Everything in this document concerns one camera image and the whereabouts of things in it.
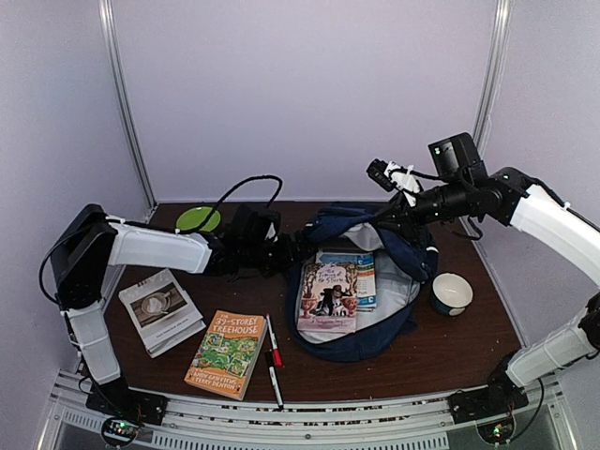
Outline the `illustrated pink cover book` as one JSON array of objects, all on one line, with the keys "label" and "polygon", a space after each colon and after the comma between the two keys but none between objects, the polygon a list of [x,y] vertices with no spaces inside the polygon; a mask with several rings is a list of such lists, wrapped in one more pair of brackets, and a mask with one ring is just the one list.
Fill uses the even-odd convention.
[{"label": "illustrated pink cover book", "polygon": [[346,335],[357,324],[355,262],[310,262],[301,277],[297,328],[302,332]]}]

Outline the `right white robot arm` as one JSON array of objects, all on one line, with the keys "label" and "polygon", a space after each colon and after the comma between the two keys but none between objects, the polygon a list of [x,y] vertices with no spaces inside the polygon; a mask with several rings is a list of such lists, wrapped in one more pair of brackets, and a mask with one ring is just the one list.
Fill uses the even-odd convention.
[{"label": "right white robot arm", "polygon": [[[512,262],[524,270],[517,283],[526,293],[547,293],[556,300],[567,294],[560,282],[574,277],[599,285],[599,228],[575,212],[545,182],[514,167],[488,173],[473,141],[463,132],[428,147],[435,187],[423,189],[427,175],[412,167],[375,159],[368,176],[397,196],[377,214],[377,225],[416,238],[432,222],[485,217],[523,233],[534,243]],[[537,342],[505,358],[490,375],[480,403],[487,413],[501,413],[517,389],[577,361],[599,354],[599,297],[573,300],[575,316]]]}]

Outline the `navy blue backpack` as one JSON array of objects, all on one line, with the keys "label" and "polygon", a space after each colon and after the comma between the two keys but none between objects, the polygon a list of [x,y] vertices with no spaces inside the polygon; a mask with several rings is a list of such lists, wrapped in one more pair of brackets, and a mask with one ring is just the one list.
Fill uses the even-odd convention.
[{"label": "navy blue backpack", "polygon": [[303,350],[357,362],[414,329],[413,303],[438,269],[426,226],[377,204],[334,202],[304,234],[317,252],[292,270],[285,303],[288,328]]}]

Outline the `Penguin young readers book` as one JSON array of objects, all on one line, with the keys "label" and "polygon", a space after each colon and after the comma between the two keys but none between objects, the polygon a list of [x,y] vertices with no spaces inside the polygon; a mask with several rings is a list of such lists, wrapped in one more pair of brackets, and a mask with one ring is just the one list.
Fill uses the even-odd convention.
[{"label": "Penguin young readers book", "polygon": [[377,307],[375,258],[372,252],[324,252],[317,253],[316,263],[355,263],[357,266],[357,310],[372,312]]}]

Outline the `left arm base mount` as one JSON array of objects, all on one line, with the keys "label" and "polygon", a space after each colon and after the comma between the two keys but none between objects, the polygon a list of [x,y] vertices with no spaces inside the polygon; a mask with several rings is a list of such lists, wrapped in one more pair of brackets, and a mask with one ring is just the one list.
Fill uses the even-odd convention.
[{"label": "left arm base mount", "polygon": [[123,448],[132,444],[146,425],[162,424],[168,399],[162,395],[132,392],[132,403],[119,408],[96,387],[87,394],[85,406],[107,415],[100,426],[100,437],[111,447]]}]

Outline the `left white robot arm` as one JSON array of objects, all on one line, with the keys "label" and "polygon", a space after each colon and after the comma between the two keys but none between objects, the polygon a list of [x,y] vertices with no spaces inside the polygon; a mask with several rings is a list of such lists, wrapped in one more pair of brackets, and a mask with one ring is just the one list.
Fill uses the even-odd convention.
[{"label": "left white robot arm", "polygon": [[101,307],[108,272],[117,266],[172,269],[222,277],[254,270],[271,277],[306,261],[316,246],[305,230],[286,233],[281,216],[242,204],[222,231],[166,229],[109,215],[89,203],[48,251],[56,293],[75,348],[98,389],[99,402],[115,416],[129,414],[135,397],[117,360]]}]

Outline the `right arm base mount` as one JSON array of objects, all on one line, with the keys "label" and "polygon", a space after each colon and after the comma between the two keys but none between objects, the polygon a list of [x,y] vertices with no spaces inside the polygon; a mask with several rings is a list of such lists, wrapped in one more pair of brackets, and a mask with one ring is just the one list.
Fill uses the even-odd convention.
[{"label": "right arm base mount", "polygon": [[514,413],[529,405],[522,390],[506,394],[498,386],[458,390],[447,401],[456,425],[474,422],[479,438],[494,446],[508,444],[517,435]]}]

